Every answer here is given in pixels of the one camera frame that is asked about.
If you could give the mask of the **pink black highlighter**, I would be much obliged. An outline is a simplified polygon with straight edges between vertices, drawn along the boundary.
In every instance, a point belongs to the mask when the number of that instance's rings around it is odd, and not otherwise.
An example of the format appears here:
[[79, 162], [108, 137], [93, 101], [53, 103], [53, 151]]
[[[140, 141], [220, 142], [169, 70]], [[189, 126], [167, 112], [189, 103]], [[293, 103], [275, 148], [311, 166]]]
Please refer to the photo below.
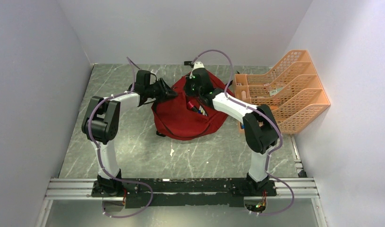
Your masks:
[[201, 114], [202, 112], [190, 101], [187, 102], [187, 108], [195, 113]]

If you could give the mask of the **red backpack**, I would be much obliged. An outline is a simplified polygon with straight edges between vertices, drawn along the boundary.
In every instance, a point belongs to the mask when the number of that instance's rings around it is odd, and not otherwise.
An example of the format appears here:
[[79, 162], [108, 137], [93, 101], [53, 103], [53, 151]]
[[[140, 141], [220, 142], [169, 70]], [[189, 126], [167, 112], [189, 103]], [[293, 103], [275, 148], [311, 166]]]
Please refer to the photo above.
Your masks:
[[[202, 62], [197, 61], [193, 69], [205, 69]], [[216, 110], [211, 100], [200, 100], [188, 97], [184, 92], [186, 76], [181, 77], [171, 88], [178, 93], [174, 99], [165, 102], [154, 102], [152, 111], [157, 135], [167, 136], [176, 140], [192, 140], [215, 133], [223, 125], [228, 115]], [[223, 94], [226, 85], [209, 72], [215, 93]], [[192, 102], [198, 109], [202, 106], [208, 116], [195, 113], [187, 108], [187, 102]]]

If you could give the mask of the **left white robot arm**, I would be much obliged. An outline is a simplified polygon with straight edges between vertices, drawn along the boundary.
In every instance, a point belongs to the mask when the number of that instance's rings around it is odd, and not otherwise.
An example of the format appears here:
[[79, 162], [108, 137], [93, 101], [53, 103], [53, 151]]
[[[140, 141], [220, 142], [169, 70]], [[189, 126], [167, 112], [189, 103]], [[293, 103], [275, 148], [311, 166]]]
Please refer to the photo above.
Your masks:
[[147, 104], [149, 99], [164, 102], [177, 93], [163, 79], [147, 70], [138, 70], [134, 81], [123, 93], [90, 99], [82, 123], [82, 132], [94, 146], [98, 161], [98, 175], [94, 189], [99, 194], [118, 196], [123, 191], [121, 170], [116, 159], [114, 139], [119, 130], [123, 111]]

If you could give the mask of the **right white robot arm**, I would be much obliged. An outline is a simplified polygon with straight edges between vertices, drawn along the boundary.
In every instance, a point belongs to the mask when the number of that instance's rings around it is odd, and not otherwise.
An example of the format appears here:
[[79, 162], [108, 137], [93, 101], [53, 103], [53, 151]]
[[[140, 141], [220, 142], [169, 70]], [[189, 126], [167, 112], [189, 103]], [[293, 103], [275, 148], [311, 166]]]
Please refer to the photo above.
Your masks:
[[258, 196], [269, 181], [270, 156], [282, 146], [282, 135], [270, 107], [245, 103], [228, 94], [226, 88], [215, 88], [200, 61], [192, 64], [184, 90], [188, 96], [194, 96], [206, 106], [242, 123], [246, 143], [252, 151], [247, 191]]

